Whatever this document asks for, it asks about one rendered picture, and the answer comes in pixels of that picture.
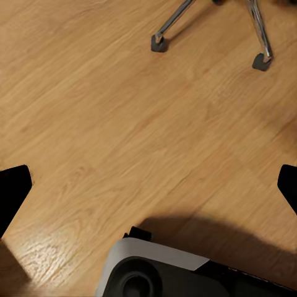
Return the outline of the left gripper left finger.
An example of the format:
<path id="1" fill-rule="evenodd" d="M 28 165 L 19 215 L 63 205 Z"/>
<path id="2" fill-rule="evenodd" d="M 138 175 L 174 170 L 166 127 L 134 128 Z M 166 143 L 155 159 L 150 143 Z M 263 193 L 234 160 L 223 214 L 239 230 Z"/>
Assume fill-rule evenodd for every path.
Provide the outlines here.
<path id="1" fill-rule="evenodd" d="M 0 238 L 31 189 L 32 179 L 27 165 L 0 171 Z"/>

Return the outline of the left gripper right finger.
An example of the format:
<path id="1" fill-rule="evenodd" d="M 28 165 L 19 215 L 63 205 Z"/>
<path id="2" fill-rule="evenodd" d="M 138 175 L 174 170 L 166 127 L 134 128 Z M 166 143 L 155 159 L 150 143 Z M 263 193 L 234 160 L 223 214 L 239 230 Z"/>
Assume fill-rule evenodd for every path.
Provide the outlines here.
<path id="1" fill-rule="evenodd" d="M 283 165 L 278 176 L 277 186 L 297 214 L 297 167 Z"/>

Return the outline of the swivel chair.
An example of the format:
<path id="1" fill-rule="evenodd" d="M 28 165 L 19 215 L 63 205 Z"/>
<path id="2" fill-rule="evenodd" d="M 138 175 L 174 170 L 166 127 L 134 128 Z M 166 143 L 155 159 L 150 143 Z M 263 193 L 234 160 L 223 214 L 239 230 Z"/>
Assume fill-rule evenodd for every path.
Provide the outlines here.
<path id="1" fill-rule="evenodd" d="M 194 4 L 196 0 L 185 0 L 184 3 L 176 10 L 176 12 L 166 21 L 166 23 L 159 29 L 156 35 L 151 39 L 151 51 L 163 51 L 164 47 L 164 34 L 175 24 L 177 20 Z M 216 4 L 220 4 L 223 0 L 212 0 Z M 260 45 L 264 53 L 259 53 L 253 64 L 252 68 L 258 68 L 265 72 L 270 65 L 272 54 L 272 48 L 270 46 L 269 39 L 265 31 L 264 23 L 262 22 L 259 8 L 256 0 L 244 0 L 257 33 Z M 297 0 L 291 0 L 294 5 L 297 5 Z"/>

